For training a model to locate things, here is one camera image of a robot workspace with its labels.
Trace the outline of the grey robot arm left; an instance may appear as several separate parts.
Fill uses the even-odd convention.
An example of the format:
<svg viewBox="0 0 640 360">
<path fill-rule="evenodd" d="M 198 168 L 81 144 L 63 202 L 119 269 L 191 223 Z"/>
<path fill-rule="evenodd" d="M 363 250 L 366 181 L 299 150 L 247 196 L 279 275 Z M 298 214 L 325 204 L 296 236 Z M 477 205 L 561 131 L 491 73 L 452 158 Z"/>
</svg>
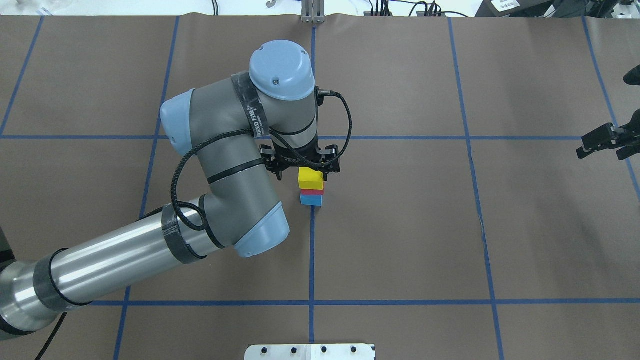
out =
<svg viewBox="0 0 640 360">
<path fill-rule="evenodd" d="M 318 146 L 319 89 L 308 50 L 259 46 L 247 69 L 164 101 L 158 118 L 179 157 L 166 202 L 121 228 L 34 260 L 1 251 L 1 339 L 44 330 L 64 313 L 224 249 L 260 255 L 290 234 L 270 174 L 333 173 L 342 152 Z"/>
</svg>

